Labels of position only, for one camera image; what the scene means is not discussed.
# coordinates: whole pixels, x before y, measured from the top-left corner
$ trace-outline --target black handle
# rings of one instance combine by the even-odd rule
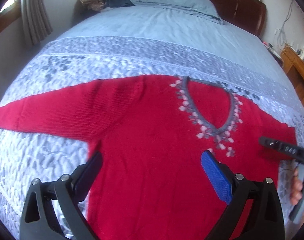
[[[20,223],[20,240],[66,240],[53,209],[58,200],[65,219],[76,239],[98,240],[77,203],[83,201],[102,167],[101,153],[95,153],[72,175],[64,174],[57,181],[31,182]]]
[[[290,220],[294,224],[299,224],[301,222],[303,213],[304,213],[304,165],[298,165],[299,176],[298,179],[303,181],[303,189],[302,189],[302,198],[299,202],[294,206],[292,212],[290,213]]]

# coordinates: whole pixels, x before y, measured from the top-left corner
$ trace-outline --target bed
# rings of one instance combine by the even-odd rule
[[[105,10],[47,44],[8,88],[9,102],[95,79],[163,74],[218,83],[295,127],[304,147],[304,108],[278,63],[260,42],[266,8],[258,0],[211,0],[224,20],[155,7]],[[0,221],[19,239],[20,215],[32,179],[57,180],[85,163],[82,141],[0,129]],[[292,163],[281,161],[278,193],[287,236]],[[87,200],[79,204],[86,214]],[[54,203],[66,237],[72,233]]]

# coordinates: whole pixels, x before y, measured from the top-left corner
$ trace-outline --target wooden nightstand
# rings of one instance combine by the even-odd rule
[[[295,53],[290,46],[285,46],[281,52],[284,61],[283,70],[293,84],[304,106],[304,61]]]

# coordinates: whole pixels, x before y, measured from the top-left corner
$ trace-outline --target light blue bedspread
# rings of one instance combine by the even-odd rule
[[[304,147],[304,109],[260,40],[229,23],[219,25],[168,9],[116,8],[87,19],[45,46],[0,105],[95,79],[141,74],[219,83],[295,127],[297,142]],[[17,239],[31,180],[51,181],[71,173],[86,161],[86,153],[81,141],[0,129],[0,218]],[[291,228],[292,167],[282,162],[279,171],[278,192],[286,228]],[[85,212],[85,203],[80,208]],[[57,203],[55,209],[64,233],[71,237]]]

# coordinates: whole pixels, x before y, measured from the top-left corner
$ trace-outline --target pillow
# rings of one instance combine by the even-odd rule
[[[130,0],[137,6],[151,6],[174,9],[223,24],[215,6],[210,0]]]

